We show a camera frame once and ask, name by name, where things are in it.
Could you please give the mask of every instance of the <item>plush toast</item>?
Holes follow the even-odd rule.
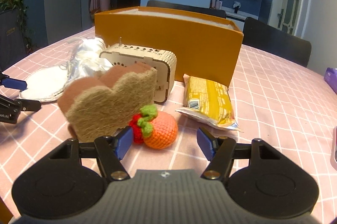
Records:
[[[144,63],[113,66],[98,77],[75,80],[58,99],[70,123],[70,133],[81,142],[114,135],[128,125],[140,108],[153,103],[157,70]]]

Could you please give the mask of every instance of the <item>purple tissue box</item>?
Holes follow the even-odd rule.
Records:
[[[337,70],[333,68],[326,69],[324,80],[337,93]]]

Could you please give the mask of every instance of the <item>white logo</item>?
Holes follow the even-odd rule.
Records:
[[[167,178],[167,177],[169,177],[171,174],[170,174],[168,171],[165,171],[165,172],[162,172],[160,175],[161,175],[161,177],[163,177],[163,178]]]

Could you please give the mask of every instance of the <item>yellow snack package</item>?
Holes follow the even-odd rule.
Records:
[[[228,95],[218,82],[184,75],[184,107],[178,113],[221,130],[239,130]]]

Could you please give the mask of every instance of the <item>pink checkered tablecloth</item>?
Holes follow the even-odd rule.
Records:
[[[39,68],[62,64],[71,55],[78,40],[94,36],[94,28],[43,48],[5,71],[24,80]],[[137,169],[188,169],[198,174],[208,161],[196,141],[200,124],[175,112],[182,106],[184,86],[175,82],[162,111],[175,116],[179,124],[176,142],[165,150],[134,145],[122,163],[131,176]],[[10,98],[17,91],[0,87]],[[227,135],[240,143],[259,137],[301,166],[320,188],[313,215],[322,223],[337,216],[337,171],[330,164],[332,131],[337,126],[337,95],[323,77],[297,64],[242,45],[230,97],[235,117],[243,132],[209,130]],[[0,197],[14,216],[19,213],[11,196],[13,181],[32,164],[70,137],[67,122],[56,103],[42,106],[37,113],[21,113],[16,125],[0,123]],[[83,165],[98,171],[94,159]],[[247,166],[248,160],[236,160],[233,172]]]

